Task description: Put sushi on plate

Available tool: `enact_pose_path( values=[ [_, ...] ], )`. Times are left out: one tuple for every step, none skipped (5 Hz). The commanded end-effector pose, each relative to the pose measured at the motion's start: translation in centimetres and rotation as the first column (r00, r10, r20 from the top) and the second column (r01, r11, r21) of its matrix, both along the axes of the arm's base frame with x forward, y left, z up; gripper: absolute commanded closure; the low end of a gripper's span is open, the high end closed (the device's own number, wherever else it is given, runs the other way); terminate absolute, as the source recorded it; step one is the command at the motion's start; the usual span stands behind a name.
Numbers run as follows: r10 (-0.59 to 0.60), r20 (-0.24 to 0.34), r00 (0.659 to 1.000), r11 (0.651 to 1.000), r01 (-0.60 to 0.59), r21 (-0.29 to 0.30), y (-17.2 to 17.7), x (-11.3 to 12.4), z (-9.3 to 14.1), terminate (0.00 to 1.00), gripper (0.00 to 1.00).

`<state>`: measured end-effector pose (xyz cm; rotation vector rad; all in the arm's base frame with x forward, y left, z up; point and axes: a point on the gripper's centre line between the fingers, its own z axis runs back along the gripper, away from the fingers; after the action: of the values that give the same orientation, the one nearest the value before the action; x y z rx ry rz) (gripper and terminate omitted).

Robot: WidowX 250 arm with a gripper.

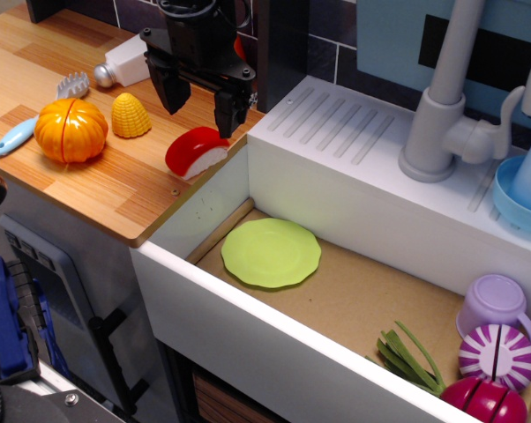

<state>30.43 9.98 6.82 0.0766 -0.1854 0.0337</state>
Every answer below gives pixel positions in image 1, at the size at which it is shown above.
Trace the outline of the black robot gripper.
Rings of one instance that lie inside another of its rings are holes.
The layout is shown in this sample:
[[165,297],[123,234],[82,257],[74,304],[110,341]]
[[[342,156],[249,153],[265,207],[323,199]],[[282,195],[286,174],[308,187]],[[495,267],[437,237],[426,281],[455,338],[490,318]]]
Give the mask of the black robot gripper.
[[170,115],[178,112],[191,96],[190,83],[216,92],[216,127],[221,138],[231,138],[246,121],[247,100],[255,99],[256,72],[234,50],[238,31],[250,23],[250,3],[243,2],[242,18],[235,1],[156,4],[166,27],[146,28],[140,37],[146,44],[146,64],[162,106]]

